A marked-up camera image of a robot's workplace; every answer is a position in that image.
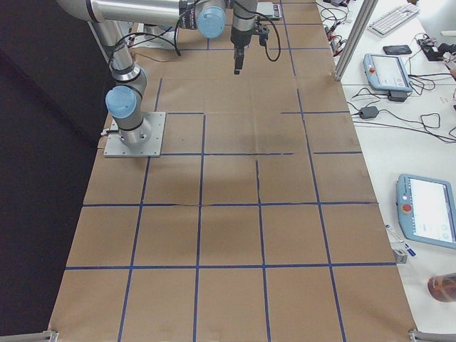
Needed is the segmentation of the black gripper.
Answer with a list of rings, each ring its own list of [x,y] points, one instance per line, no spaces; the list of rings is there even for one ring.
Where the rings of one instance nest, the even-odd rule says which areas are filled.
[[[230,40],[234,45],[234,75],[239,75],[244,64],[244,48],[252,39],[252,30],[231,30]]]

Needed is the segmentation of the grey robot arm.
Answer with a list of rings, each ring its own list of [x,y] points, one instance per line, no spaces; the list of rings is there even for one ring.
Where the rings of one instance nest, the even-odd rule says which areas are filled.
[[[206,38],[216,38],[224,30],[225,11],[231,9],[236,74],[243,67],[245,47],[259,32],[256,1],[59,1],[58,5],[93,27],[116,84],[105,97],[106,105],[118,126],[120,143],[128,147],[147,141],[152,128],[140,111],[147,76],[133,60],[121,21],[197,29]]]

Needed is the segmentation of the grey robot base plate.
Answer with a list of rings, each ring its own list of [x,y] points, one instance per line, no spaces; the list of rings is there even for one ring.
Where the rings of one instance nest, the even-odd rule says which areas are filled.
[[[160,157],[166,112],[142,112],[142,125],[133,131],[118,128],[113,120],[107,134],[105,157]]]

